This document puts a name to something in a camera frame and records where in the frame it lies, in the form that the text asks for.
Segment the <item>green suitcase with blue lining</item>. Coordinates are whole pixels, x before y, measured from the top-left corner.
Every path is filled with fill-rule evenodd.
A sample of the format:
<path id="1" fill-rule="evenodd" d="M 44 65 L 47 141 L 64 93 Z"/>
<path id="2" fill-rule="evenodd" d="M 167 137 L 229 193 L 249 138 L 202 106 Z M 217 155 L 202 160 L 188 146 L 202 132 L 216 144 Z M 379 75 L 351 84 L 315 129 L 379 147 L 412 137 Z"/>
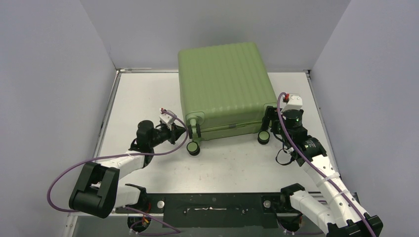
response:
<path id="1" fill-rule="evenodd" d="M 269 142 L 277 97 L 254 42 L 183 49 L 178 79 L 190 155 L 213 139 L 255 133 Z"/>

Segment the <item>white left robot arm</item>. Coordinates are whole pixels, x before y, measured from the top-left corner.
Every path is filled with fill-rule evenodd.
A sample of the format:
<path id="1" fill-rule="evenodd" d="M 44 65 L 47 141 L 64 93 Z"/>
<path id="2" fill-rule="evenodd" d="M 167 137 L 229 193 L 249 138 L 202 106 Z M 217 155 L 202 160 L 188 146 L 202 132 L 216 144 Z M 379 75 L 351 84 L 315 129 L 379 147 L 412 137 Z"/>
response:
<path id="1" fill-rule="evenodd" d="M 171 144 L 186 132 L 184 126 L 161 121 L 157 127 L 150 120 L 137 126 L 136 138 L 122 157 L 83 165 L 69 198 L 71 210 L 106 218 L 114 208 L 128 205 L 135 212 L 147 208 L 145 189 L 119 181 L 130 173 L 145 168 L 155 156 L 154 148 L 163 142 Z"/>

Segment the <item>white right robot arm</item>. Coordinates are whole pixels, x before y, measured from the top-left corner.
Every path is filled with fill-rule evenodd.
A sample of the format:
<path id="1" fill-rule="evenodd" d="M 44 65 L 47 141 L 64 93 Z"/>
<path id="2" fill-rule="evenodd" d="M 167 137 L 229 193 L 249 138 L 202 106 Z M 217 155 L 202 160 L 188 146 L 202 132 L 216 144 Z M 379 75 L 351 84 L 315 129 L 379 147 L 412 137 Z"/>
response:
<path id="1" fill-rule="evenodd" d="M 281 189 L 280 206 L 297 210 L 328 237 L 378 237 L 383 222 L 370 215 L 344 185 L 320 141 L 302 125 L 304 111 L 279 110 L 269 106 L 262 119 L 261 133 L 271 129 L 285 152 L 312 179 L 326 205 L 321 204 L 301 184 Z"/>

